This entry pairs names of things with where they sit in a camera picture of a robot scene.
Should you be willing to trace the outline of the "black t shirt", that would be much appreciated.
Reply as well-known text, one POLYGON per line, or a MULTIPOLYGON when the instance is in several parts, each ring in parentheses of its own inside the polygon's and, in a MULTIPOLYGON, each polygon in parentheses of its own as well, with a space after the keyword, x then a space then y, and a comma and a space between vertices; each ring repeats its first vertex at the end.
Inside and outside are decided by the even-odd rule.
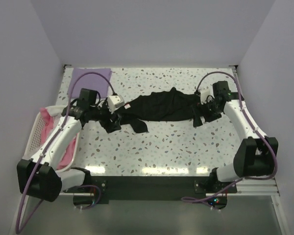
POLYGON ((184 94, 175 87, 170 91, 152 92, 141 95, 115 111, 120 116, 120 124, 129 124, 135 133, 148 132, 146 121, 193 120, 193 127, 202 126, 200 97, 184 94))

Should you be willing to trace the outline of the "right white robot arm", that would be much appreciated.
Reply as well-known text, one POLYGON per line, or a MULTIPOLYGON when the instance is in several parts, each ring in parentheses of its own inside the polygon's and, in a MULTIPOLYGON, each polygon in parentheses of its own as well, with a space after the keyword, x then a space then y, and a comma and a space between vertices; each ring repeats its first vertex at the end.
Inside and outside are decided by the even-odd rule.
POLYGON ((227 116, 237 132, 241 144, 229 165, 216 169, 216 176, 209 179, 213 192, 220 192, 226 182, 241 178, 265 180, 277 171, 276 154, 278 141, 259 128, 249 113, 239 91, 229 89, 227 81, 219 81, 211 88, 199 91, 200 103, 206 122, 212 122, 222 115, 227 116))

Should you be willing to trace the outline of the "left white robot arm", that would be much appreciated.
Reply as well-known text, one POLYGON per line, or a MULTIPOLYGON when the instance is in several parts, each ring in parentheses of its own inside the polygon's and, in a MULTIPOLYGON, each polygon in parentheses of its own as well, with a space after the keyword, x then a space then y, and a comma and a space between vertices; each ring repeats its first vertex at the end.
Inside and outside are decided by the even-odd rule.
POLYGON ((124 105, 124 99, 114 93, 99 106, 97 94, 97 91, 82 89, 76 102, 64 108, 58 125, 42 146, 19 161, 17 176, 23 196, 53 202, 67 189, 76 187, 80 192, 87 192, 91 188, 88 170, 73 167, 57 172, 56 169, 70 142, 88 122, 98 121, 107 133, 120 130, 115 111, 124 105))

